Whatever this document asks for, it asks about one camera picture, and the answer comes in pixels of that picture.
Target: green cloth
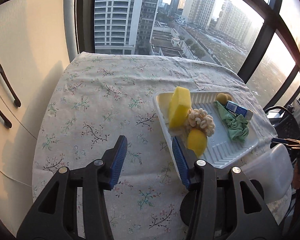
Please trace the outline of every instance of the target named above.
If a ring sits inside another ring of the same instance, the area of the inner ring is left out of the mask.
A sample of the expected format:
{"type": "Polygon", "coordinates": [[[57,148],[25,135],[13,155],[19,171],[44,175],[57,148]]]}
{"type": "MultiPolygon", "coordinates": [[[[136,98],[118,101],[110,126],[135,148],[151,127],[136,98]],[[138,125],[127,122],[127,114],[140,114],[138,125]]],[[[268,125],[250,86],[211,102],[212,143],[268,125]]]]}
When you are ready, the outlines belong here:
{"type": "Polygon", "coordinates": [[[244,139],[249,134],[247,119],[245,119],[242,114],[236,115],[230,113],[218,101],[214,101],[214,104],[218,109],[220,118],[228,126],[228,134],[231,140],[234,142],[244,142],[244,139]]]}

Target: yellow sponge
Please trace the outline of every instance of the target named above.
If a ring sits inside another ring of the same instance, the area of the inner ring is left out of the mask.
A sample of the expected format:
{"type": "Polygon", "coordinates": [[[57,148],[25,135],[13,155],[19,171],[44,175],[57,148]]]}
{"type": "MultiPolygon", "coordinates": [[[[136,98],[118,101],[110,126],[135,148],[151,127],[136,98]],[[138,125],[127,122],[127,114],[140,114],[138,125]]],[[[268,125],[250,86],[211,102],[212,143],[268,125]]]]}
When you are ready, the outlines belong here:
{"type": "Polygon", "coordinates": [[[191,97],[189,89],[176,87],[169,104],[169,128],[183,125],[190,108],[191,97]]]}

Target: street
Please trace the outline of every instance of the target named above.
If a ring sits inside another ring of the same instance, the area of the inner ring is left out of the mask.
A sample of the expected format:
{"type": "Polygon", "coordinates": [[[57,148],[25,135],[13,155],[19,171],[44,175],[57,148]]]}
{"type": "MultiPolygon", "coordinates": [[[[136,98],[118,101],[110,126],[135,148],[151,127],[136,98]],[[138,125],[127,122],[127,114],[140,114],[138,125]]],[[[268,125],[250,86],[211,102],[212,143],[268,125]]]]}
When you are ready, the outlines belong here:
{"type": "MultiPolygon", "coordinates": [[[[177,23],[173,23],[173,24],[174,24],[175,30],[178,30],[179,24],[177,24],[177,23]]],[[[194,38],[192,38],[192,36],[191,36],[189,33],[187,33],[187,31],[186,31],[182,26],[179,27],[178,33],[179,33],[180,36],[183,36],[183,37],[185,38],[185,40],[190,39],[191,41],[196,42],[196,41],[194,40],[194,38]]],[[[210,57],[210,55],[208,54],[208,52],[207,52],[203,47],[201,47],[201,45],[200,45],[199,43],[197,43],[197,44],[198,44],[198,46],[199,46],[201,49],[203,49],[203,51],[206,53],[206,55],[205,55],[204,57],[202,57],[200,60],[201,60],[201,61],[206,61],[206,62],[210,62],[210,63],[217,64],[217,63],[210,57]]]]}

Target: yellow ball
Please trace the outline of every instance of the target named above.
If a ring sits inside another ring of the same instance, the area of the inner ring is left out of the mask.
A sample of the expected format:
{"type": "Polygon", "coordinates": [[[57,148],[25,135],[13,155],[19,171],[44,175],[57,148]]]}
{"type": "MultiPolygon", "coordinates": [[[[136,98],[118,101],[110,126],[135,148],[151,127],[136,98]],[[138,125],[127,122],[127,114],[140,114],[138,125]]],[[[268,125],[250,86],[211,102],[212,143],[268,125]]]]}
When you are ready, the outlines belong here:
{"type": "Polygon", "coordinates": [[[192,129],[188,135],[187,147],[193,150],[197,157],[201,156],[207,147],[207,136],[198,129],[192,129]]]}
{"type": "Polygon", "coordinates": [[[219,93],[217,96],[216,96],[216,101],[219,101],[220,104],[222,105],[225,105],[228,101],[228,97],[226,94],[224,93],[219,93]]]}
{"type": "Polygon", "coordinates": [[[232,97],[231,97],[231,95],[228,95],[228,94],[225,94],[226,96],[227,96],[227,98],[228,98],[228,101],[232,101],[232,97]]]}

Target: white cabinet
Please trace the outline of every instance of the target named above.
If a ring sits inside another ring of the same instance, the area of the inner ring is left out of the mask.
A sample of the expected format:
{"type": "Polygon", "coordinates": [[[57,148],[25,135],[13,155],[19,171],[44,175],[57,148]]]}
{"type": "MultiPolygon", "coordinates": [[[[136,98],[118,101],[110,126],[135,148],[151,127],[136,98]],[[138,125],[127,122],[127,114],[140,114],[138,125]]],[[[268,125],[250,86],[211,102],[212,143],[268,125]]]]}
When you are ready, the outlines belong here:
{"type": "Polygon", "coordinates": [[[32,205],[32,188],[0,172],[0,220],[16,236],[32,205]]]}
{"type": "Polygon", "coordinates": [[[32,163],[36,139],[18,122],[0,98],[0,219],[16,235],[32,205],[32,163]]]}
{"type": "Polygon", "coordinates": [[[14,105],[1,75],[0,97],[37,138],[51,95],[69,64],[63,0],[10,0],[0,5],[0,64],[21,107],[14,105]]]}
{"type": "Polygon", "coordinates": [[[18,122],[0,98],[0,111],[11,122],[10,129],[0,117],[0,171],[32,185],[32,165],[37,140],[18,122]]]}

